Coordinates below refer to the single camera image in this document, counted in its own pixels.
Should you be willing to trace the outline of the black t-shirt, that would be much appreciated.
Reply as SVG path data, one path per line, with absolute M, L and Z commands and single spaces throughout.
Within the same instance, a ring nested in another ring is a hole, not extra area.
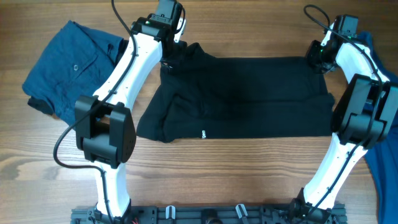
M 142 138 L 329 136 L 334 97 L 303 57 L 217 58 L 198 43 L 162 63 Z

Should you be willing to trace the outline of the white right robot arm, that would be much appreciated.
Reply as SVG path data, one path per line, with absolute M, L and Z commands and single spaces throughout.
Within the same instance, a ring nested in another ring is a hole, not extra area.
M 290 203 L 295 223 L 327 223 L 349 173 L 368 150 L 387 137 L 397 112 L 397 85 L 377 67 L 369 47 L 358 39 L 358 18 L 337 16 L 324 26 L 325 38 L 307 53 L 317 70 L 340 67 L 348 87 L 331 119 L 328 151 L 312 180 Z

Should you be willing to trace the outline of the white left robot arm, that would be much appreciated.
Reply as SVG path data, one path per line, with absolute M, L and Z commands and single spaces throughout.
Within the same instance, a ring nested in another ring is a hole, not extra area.
M 93 221 L 130 221 L 126 162 L 136 144 L 131 112 L 148 74 L 173 54 L 185 24 L 179 2 L 160 0 L 154 13 L 128 28 L 129 40 L 108 79 L 92 96 L 81 96 L 75 103 L 76 145 L 89 161 L 88 168 L 97 171 Z

